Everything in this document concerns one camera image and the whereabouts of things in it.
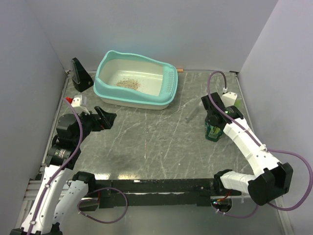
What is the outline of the clear plastic scoop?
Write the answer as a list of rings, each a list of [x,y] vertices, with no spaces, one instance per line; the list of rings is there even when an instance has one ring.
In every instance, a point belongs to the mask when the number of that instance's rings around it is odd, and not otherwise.
[[[202,103],[199,102],[197,105],[195,105],[193,107],[193,109],[188,113],[188,115],[186,116],[186,118],[184,119],[186,123],[188,123],[199,111],[200,107],[201,107]]]

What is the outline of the green litter bag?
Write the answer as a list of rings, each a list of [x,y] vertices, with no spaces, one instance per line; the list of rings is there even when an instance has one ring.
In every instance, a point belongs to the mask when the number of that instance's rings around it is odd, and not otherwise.
[[[211,125],[208,121],[208,117],[205,118],[205,138],[210,141],[217,142],[222,136],[222,130],[216,126]]]

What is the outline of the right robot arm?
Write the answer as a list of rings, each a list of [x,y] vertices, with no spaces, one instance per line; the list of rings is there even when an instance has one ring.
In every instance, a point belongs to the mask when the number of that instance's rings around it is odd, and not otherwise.
[[[266,151],[239,109],[234,105],[225,107],[218,93],[205,95],[201,101],[207,112],[205,120],[235,143],[253,171],[252,175],[231,169],[219,171],[214,175],[214,191],[219,195],[240,191],[249,194],[259,206],[289,192],[293,168]]]

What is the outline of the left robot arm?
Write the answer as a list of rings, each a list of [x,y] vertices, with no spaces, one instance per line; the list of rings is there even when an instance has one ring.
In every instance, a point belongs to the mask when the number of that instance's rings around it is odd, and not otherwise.
[[[111,129],[117,115],[99,106],[96,113],[65,114],[58,119],[57,134],[53,138],[44,169],[43,180],[33,206],[19,228],[12,235],[60,235],[67,217],[84,197],[93,196],[97,185],[95,175],[78,172],[66,191],[62,190],[81,154],[80,144],[91,132]]]

